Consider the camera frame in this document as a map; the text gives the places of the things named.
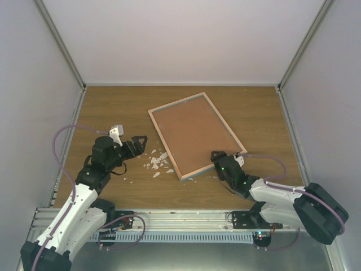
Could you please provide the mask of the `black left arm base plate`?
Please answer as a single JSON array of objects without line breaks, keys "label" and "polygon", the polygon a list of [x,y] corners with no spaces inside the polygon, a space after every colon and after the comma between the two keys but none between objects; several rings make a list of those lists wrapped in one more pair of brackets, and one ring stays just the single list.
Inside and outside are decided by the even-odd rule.
[{"label": "black left arm base plate", "polygon": [[[115,210],[114,214],[111,215],[110,218],[107,218],[106,220],[106,224],[112,222],[112,224],[102,227],[101,229],[111,229],[111,230],[126,230],[126,229],[131,229],[133,227],[133,215],[134,211],[129,211],[129,210]],[[115,221],[115,219],[123,217],[123,216],[127,216],[125,218],[119,219],[117,221]]]}]

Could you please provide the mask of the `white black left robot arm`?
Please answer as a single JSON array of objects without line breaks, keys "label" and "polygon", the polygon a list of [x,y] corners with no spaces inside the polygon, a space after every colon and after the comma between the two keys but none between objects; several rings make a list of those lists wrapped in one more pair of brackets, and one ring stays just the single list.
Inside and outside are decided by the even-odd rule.
[{"label": "white black left robot arm", "polygon": [[145,151],[147,136],[121,142],[116,135],[95,140],[69,198],[47,229],[20,250],[24,270],[70,270],[79,250],[101,227],[116,223],[115,205],[99,195],[114,169]]}]

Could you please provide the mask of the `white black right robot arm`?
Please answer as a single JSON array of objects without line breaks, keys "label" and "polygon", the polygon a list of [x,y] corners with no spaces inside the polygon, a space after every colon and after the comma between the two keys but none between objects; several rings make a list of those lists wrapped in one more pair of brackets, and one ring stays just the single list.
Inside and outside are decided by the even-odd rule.
[{"label": "white black right robot arm", "polygon": [[250,223],[257,229],[267,224],[283,224],[305,230],[310,237],[330,245],[345,232],[349,214],[321,185],[305,187],[274,183],[275,176],[261,178],[243,170],[246,154],[228,155],[212,151],[210,159],[220,181],[230,192],[253,201]]}]

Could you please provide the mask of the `turquoise picture frame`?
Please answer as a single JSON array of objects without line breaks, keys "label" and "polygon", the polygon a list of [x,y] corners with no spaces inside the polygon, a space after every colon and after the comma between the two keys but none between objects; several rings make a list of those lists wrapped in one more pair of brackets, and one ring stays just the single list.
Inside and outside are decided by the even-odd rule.
[{"label": "turquoise picture frame", "polygon": [[205,92],[150,109],[148,114],[180,181],[213,169],[212,151],[247,153]]}]

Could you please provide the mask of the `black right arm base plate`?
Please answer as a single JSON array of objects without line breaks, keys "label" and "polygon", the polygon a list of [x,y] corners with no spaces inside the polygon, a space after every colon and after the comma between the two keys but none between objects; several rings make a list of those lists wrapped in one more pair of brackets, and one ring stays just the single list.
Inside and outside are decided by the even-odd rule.
[{"label": "black right arm base plate", "polygon": [[234,229],[282,229],[282,224],[267,222],[255,211],[232,211],[227,215],[227,221],[232,223]]}]

